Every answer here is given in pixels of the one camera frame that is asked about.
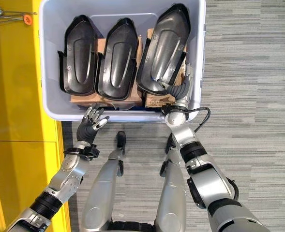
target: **white plastic bin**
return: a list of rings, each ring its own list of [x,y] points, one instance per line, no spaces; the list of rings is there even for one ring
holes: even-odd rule
[[[147,29],[174,3],[183,3],[189,10],[191,34],[187,43],[187,60],[195,69],[195,84],[189,109],[200,106],[204,67],[205,0],[43,0],[39,9],[39,34],[43,104],[47,114],[60,121],[81,120],[85,110],[70,103],[70,95],[59,87],[59,57],[64,49],[64,35],[73,18],[87,15],[103,36],[123,17],[131,18],[141,34],[143,44]],[[110,121],[164,122],[158,112],[105,111]],[[189,120],[197,112],[191,113]]]

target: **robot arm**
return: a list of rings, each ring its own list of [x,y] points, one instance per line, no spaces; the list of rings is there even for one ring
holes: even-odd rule
[[[166,115],[165,122],[172,131],[173,142],[179,149],[190,176],[187,183],[192,198],[199,208],[207,209],[213,232],[268,232],[269,230],[237,201],[238,197],[233,197],[228,179],[212,156],[205,151],[195,131],[186,124],[188,114],[192,112],[187,108],[194,84],[193,73],[193,68],[187,64],[185,81],[181,86],[172,87],[161,83],[176,97],[176,103],[162,111]],[[206,107],[201,107],[194,111],[205,109]]]
[[[93,140],[97,131],[107,123],[108,117],[99,120],[103,110],[89,108],[77,130],[78,142],[64,153],[60,170],[52,177],[35,202],[26,208],[6,229],[8,232],[43,232],[61,206],[75,194],[89,162],[98,157]]]

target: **black cable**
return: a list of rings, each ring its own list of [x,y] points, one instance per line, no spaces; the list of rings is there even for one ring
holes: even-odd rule
[[[232,185],[232,187],[234,188],[234,200],[238,201],[239,199],[239,189],[238,186],[236,185],[234,180],[231,180],[229,178],[226,177],[226,179],[228,180],[228,182]]]
[[[199,124],[198,127],[196,127],[196,129],[194,130],[194,132],[196,133],[210,118],[211,115],[211,110],[208,107],[202,106],[193,110],[187,110],[187,111],[181,111],[181,110],[170,110],[170,112],[184,112],[184,113],[192,113],[192,112],[197,112],[197,111],[203,111],[206,110],[207,111],[207,115],[205,116],[204,120],[202,120],[202,122]]]

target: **cardboard box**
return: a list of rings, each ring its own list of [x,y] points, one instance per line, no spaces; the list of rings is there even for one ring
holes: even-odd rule
[[[148,29],[147,36],[149,39],[152,37],[152,34],[153,34],[153,29]],[[182,81],[184,79],[184,73],[185,73],[185,59],[183,63],[181,64],[180,70],[176,77],[176,82],[175,82],[176,86],[179,86],[182,84]],[[167,94],[165,96],[156,96],[156,95],[147,93],[145,107],[146,108],[161,108],[163,105],[173,104],[175,101],[176,99],[170,94]]]
[[[142,58],[142,38],[138,37],[139,44],[136,56],[137,67],[141,62]],[[100,53],[104,53],[105,50],[105,39],[98,39],[97,50]],[[101,106],[113,106],[115,109],[119,108],[122,110],[127,110],[132,108],[133,106],[142,106],[142,93],[138,90],[138,86],[136,84],[136,80],[133,84],[129,97],[123,101],[113,101],[107,98],[100,96],[98,93],[93,93],[88,96],[74,96],[71,95],[71,103],[75,103],[78,105],[82,105],[85,107],[89,107],[94,103],[98,103]]]

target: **yellow wall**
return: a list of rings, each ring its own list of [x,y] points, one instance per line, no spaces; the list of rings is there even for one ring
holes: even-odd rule
[[[11,11],[39,11],[40,0],[0,0]],[[42,107],[38,15],[33,25],[0,25],[0,200],[6,226],[29,207],[62,160],[60,123]],[[68,205],[52,220],[69,231]]]

